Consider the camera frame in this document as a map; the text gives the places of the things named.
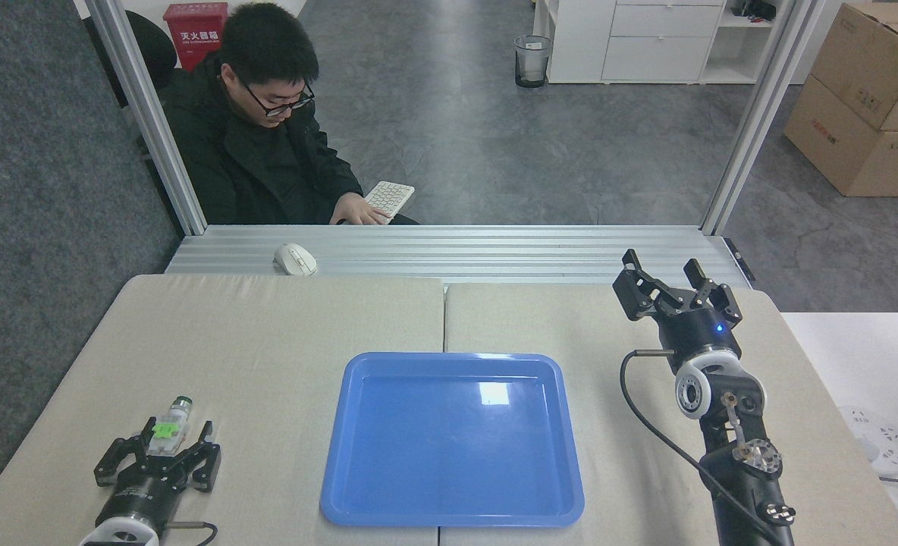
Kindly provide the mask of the person's left hand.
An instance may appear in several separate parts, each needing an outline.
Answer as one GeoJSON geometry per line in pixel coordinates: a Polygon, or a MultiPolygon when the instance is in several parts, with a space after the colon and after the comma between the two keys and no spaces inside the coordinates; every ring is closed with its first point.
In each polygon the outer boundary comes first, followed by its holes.
{"type": "Polygon", "coordinates": [[[361,194],[349,191],[338,198],[328,224],[344,221],[354,225],[386,225],[390,220],[386,211],[370,205],[361,194]]]}

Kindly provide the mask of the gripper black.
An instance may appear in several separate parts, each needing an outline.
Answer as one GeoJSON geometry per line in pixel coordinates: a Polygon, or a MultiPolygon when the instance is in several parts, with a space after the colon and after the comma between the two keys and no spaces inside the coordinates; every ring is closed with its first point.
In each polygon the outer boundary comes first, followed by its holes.
{"type": "Polygon", "coordinates": [[[683,267],[694,295],[689,308],[682,309],[677,289],[644,271],[635,249],[622,256],[623,269],[612,283],[613,290],[630,321],[651,317],[658,325],[658,339],[665,350],[670,370],[677,374],[681,365],[706,350],[730,350],[736,357],[743,351],[731,329],[743,319],[740,308],[727,284],[717,284],[705,275],[698,259],[689,259],[683,267]]]}
{"type": "Polygon", "coordinates": [[[210,493],[221,462],[221,446],[213,441],[213,433],[213,421],[206,421],[199,438],[189,448],[174,457],[149,459],[149,433],[113,440],[94,469],[99,487],[113,486],[96,524],[112,517],[127,517],[147,526],[166,526],[186,487],[210,493]],[[136,462],[120,470],[130,455],[136,462]]]}

